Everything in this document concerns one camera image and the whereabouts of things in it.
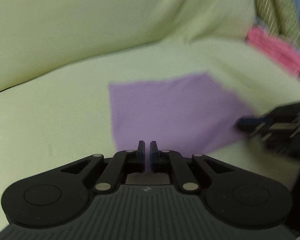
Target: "purple cloth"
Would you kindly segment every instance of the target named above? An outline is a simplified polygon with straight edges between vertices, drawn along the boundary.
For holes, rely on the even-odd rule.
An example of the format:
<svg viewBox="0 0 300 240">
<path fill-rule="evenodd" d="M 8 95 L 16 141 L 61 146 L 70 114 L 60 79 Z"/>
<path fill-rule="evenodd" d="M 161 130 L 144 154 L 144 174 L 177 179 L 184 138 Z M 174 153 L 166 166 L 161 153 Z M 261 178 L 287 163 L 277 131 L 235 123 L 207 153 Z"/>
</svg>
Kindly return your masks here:
<svg viewBox="0 0 300 240">
<path fill-rule="evenodd" d="M 207 74 L 170 81 L 110 84 L 112 132 L 117 150 L 139 140 L 185 157 L 207 154 L 242 138 L 233 125 L 251 110 Z"/>
</svg>

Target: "pink cloth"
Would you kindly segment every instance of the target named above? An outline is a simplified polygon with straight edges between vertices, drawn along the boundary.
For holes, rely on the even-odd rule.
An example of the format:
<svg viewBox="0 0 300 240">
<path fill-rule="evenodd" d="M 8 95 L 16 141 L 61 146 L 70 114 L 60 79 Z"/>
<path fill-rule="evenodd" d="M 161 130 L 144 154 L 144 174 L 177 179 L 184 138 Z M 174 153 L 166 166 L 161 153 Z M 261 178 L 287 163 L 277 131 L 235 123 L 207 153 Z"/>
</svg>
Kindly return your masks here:
<svg viewBox="0 0 300 240">
<path fill-rule="evenodd" d="M 300 53 L 285 41 L 269 36 L 260 27 L 248 31 L 247 42 L 275 59 L 293 76 L 300 76 Z"/>
</svg>

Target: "gray ribbed panel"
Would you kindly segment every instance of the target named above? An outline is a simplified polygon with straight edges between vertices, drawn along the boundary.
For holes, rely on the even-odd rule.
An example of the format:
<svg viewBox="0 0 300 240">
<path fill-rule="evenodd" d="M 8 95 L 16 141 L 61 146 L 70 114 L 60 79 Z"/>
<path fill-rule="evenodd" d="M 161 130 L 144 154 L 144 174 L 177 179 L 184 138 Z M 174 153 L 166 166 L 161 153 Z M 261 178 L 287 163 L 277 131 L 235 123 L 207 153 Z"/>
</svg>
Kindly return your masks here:
<svg viewBox="0 0 300 240">
<path fill-rule="evenodd" d="M 212 216 L 199 197 L 173 185 L 121 185 L 94 198 L 88 210 L 68 224 L 49 229 L 8 226 L 0 240 L 294 240 L 284 226 L 246 230 Z"/>
</svg>

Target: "white logo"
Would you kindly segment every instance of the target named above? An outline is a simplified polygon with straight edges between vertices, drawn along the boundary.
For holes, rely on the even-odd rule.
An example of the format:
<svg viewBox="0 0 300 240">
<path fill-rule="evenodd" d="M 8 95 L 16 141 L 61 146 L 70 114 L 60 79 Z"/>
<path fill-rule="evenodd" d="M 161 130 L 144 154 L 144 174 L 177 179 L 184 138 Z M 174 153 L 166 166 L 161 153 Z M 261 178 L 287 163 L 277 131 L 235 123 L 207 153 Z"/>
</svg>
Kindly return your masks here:
<svg viewBox="0 0 300 240">
<path fill-rule="evenodd" d="M 145 192 L 148 192 L 149 190 L 151 190 L 152 188 L 150 188 L 150 187 L 145 187 L 144 189 L 143 189 L 143 191 L 145 191 Z"/>
</svg>

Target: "sofa backrest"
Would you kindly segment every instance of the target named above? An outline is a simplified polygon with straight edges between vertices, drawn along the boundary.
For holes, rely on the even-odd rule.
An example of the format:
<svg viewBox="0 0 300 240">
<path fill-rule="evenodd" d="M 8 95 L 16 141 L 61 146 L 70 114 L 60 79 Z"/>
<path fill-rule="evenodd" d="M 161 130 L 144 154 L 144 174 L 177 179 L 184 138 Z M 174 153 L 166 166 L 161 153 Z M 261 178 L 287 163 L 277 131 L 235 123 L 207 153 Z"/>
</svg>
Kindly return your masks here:
<svg viewBox="0 0 300 240">
<path fill-rule="evenodd" d="M 165 37 L 244 38 L 253 19 L 253 0 L 0 0 L 0 91 Z"/>
</svg>

